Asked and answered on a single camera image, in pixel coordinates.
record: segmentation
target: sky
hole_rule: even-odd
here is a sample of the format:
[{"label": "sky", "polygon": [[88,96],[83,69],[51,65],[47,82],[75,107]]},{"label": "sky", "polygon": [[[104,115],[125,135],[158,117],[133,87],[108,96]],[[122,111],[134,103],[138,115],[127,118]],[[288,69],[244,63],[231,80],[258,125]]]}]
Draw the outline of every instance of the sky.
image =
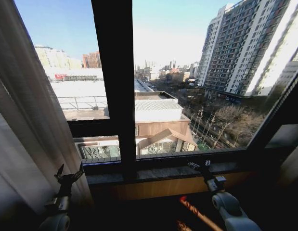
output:
[{"label": "sky", "polygon": [[[14,0],[34,45],[70,57],[98,50],[90,0]],[[134,0],[134,62],[199,61],[207,26],[227,0]]]}]

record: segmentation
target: red sign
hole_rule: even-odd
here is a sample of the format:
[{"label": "red sign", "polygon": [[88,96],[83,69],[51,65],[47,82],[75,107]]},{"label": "red sign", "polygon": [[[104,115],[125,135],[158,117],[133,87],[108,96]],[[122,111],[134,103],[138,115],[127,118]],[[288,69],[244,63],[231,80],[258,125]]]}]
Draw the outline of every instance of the red sign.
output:
[{"label": "red sign", "polygon": [[67,75],[60,75],[60,74],[55,74],[55,75],[54,75],[54,77],[55,77],[56,79],[63,79],[65,76],[67,76]]}]

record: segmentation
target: white roof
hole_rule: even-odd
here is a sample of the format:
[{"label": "white roof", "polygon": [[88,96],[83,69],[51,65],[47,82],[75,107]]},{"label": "white roof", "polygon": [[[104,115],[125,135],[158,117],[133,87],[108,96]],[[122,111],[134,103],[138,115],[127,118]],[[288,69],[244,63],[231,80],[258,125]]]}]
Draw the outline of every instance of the white roof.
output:
[{"label": "white roof", "polygon": [[135,92],[152,92],[153,91],[140,79],[134,79],[134,90],[135,90]]},{"label": "white roof", "polygon": [[136,111],[183,109],[173,100],[135,100]]}]

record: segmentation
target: window frame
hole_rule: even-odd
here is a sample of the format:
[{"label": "window frame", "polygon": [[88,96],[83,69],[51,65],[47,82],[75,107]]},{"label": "window frame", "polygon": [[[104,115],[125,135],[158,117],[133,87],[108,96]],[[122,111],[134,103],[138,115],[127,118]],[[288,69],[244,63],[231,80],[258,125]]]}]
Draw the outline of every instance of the window frame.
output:
[{"label": "window frame", "polygon": [[[270,167],[272,163],[280,164],[294,150],[295,147],[266,148],[266,145],[281,125],[298,123],[298,107],[291,107],[291,101],[298,97],[298,72],[247,147],[206,152],[176,152],[157,155],[158,157],[155,158],[136,157],[132,1],[121,1],[117,5],[109,1],[92,0],[91,2],[110,119],[68,121],[68,124],[75,138],[117,135],[121,162],[86,163],[84,161],[86,174],[121,172],[125,180],[132,180],[137,170],[184,166],[188,161],[197,162],[203,158],[209,158],[216,163],[236,162],[243,166],[241,170],[258,169],[269,163]],[[118,34],[124,36],[118,40]],[[122,54],[124,58],[114,66],[115,57],[122,57]],[[124,70],[123,77],[116,77],[114,70]]]}]

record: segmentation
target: bare tree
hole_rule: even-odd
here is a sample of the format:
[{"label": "bare tree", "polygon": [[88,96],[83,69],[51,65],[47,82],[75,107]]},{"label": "bare tree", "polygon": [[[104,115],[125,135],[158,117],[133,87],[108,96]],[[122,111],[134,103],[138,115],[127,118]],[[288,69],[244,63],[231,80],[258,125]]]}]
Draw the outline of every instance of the bare tree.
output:
[{"label": "bare tree", "polygon": [[218,137],[213,144],[213,148],[215,148],[217,142],[223,135],[225,129],[233,122],[238,121],[242,116],[244,108],[237,106],[226,106],[222,107],[216,111],[216,118],[218,120],[218,125],[220,126],[220,130],[218,132]]},{"label": "bare tree", "polygon": [[200,111],[200,117],[199,117],[198,127],[197,127],[197,134],[198,134],[198,131],[199,131],[199,125],[201,123],[202,117],[203,117],[203,107],[201,108],[201,111]]},{"label": "bare tree", "polygon": [[239,138],[240,145],[246,145],[258,130],[263,120],[264,115],[253,111],[242,113],[241,117],[227,128],[227,132],[234,137],[234,145],[239,146],[237,143]]},{"label": "bare tree", "polygon": [[208,132],[210,131],[212,125],[215,123],[215,116],[216,116],[216,112],[213,114],[213,117],[212,117],[210,123],[208,124],[207,132],[206,132],[206,135],[205,135],[205,137],[204,137],[204,139],[203,139],[204,141],[206,140],[207,134],[208,134]]},{"label": "bare tree", "polygon": [[205,127],[203,128],[203,131],[201,132],[201,137],[200,137],[200,140],[202,140],[203,133],[205,133],[205,131],[206,131],[206,128],[207,128],[208,121],[209,121],[209,118],[207,119],[206,125],[205,125]]},{"label": "bare tree", "polygon": [[200,111],[198,111],[198,113],[197,113],[197,118],[195,119],[195,123],[194,123],[194,127],[193,127],[193,130],[192,130],[192,133],[194,132],[194,129],[195,129],[195,126],[196,126],[196,122],[197,122],[197,119],[199,117],[199,113],[200,113]]}]

